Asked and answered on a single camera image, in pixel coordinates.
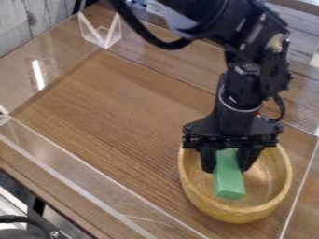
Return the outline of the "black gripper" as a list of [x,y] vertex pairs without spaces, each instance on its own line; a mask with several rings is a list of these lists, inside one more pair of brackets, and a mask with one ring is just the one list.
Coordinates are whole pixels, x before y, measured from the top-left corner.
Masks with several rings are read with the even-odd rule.
[[212,112],[181,129],[181,147],[199,150],[201,170],[209,174],[216,167],[216,150],[237,148],[239,168],[247,172],[264,148],[276,146],[283,132],[280,118],[256,116],[259,106],[243,109],[232,102],[220,85]]

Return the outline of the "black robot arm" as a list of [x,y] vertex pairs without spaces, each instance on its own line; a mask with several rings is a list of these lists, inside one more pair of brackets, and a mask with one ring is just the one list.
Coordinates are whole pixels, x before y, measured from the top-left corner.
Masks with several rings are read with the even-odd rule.
[[183,126],[181,146],[199,152],[204,172],[213,172],[219,151],[228,148],[235,150],[239,171],[248,171],[283,132],[282,119],[265,117],[260,108],[273,100],[279,111],[286,111],[280,92],[292,80],[288,24],[261,0],[159,0],[179,36],[164,41],[144,27],[124,0],[109,2],[140,38],[157,48],[183,49],[200,39],[223,46],[227,71],[219,77],[215,108]]

